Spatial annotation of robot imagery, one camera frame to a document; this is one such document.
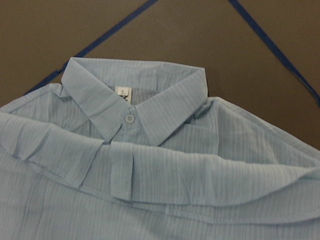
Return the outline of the light blue button-up shirt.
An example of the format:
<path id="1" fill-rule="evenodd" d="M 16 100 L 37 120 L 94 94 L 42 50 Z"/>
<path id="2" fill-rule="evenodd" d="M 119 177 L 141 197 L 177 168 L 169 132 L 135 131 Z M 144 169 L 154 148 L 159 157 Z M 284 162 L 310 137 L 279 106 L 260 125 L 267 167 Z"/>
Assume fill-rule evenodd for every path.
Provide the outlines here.
<path id="1" fill-rule="evenodd" d="M 3 240 L 317 240 L 320 152 L 205 70 L 73 57 L 0 109 Z"/>

